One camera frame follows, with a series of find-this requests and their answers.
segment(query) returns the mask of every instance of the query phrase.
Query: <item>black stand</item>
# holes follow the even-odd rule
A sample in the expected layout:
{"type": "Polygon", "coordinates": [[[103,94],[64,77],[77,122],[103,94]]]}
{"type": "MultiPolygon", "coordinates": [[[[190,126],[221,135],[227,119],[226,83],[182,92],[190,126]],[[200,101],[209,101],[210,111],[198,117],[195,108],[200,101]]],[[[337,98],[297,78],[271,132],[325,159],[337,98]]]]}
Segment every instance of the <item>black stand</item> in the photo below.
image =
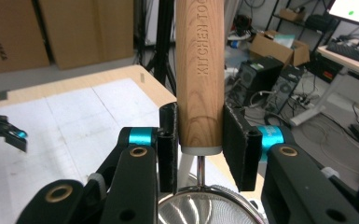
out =
{"type": "Polygon", "coordinates": [[[155,52],[145,69],[148,72],[154,69],[154,78],[163,86],[165,86],[165,77],[168,77],[173,90],[173,95],[176,95],[176,81],[173,75],[173,70],[170,67],[170,60],[168,58],[170,51],[171,28],[173,24],[173,4],[174,0],[159,1],[159,17],[155,52]]]}

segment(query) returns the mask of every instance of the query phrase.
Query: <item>wood grain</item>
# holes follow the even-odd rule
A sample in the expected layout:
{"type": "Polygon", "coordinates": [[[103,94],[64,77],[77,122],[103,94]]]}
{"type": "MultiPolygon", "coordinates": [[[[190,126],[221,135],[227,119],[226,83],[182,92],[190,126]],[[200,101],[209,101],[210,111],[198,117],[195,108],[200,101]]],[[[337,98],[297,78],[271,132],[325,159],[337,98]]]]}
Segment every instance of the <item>wood grain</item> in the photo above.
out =
{"type": "Polygon", "coordinates": [[[224,1],[176,1],[177,102],[182,151],[221,150],[224,103],[224,1]]]}

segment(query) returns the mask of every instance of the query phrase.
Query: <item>table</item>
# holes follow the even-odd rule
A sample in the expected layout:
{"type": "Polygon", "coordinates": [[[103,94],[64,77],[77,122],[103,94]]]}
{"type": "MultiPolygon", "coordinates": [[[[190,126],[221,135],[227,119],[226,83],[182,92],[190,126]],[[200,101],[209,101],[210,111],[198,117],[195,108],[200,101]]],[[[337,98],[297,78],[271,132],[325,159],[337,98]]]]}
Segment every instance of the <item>table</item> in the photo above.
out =
{"type": "Polygon", "coordinates": [[[325,109],[324,104],[332,93],[336,92],[359,104],[359,80],[348,75],[349,70],[359,74],[359,62],[331,52],[326,49],[326,46],[319,47],[318,52],[327,59],[342,64],[344,68],[333,79],[329,88],[314,107],[290,119],[290,124],[293,126],[298,126],[323,111],[325,109]]]}
{"type": "MultiPolygon", "coordinates": [[[[9,91],[7,100],[0,101],[0,114],[19,110],[21,114],[8,116],[8,121],[28,132],[29,139],[26,154],[0,140],[0,223],[15,222],[36,192],[54,180],[71,178],[84,182],[85,174],[94,172],[96,165],[116,145],[123,126],[158,126],[158,108],[175,101],[175,97],[139,65],[9,91]],[[93,111],[99,116],[83,113],[82,108],[88,107],[83,104],[96,104],[96,98],[91,96],[93,93],[103,99],[120,92],[128,94],[119,95],[120,106],[130,109],[131,102],[135,102],[135,109],[120,114],[124,119],[114,118],[112,121],[112,116],[102,111],[93,111]],[[28,104],[30,110],[24,111],[23,106],[28,104]],[[52,124],[54,122],[58,122],[57,127],[52,124]],[[34,134],[35,126],[46,131],[34,134]],[[91,135],[96,135],[99,140],[90,141],[91,135]],[[90,148],[91,152],[79,150],[82,147],[90,148]]],[[[208,157],[207,161],[212,169],[220,171],[223,181],[229,180],[230,185],[235,185],[222,154],[208,157]]],[[[208,175],[207,170],[207,181],[208,176],[222,178],[213,172],[208,175]]],[[[256,191],[242,195],[259,199],[262,182],[260,176],[256,191]]]]}

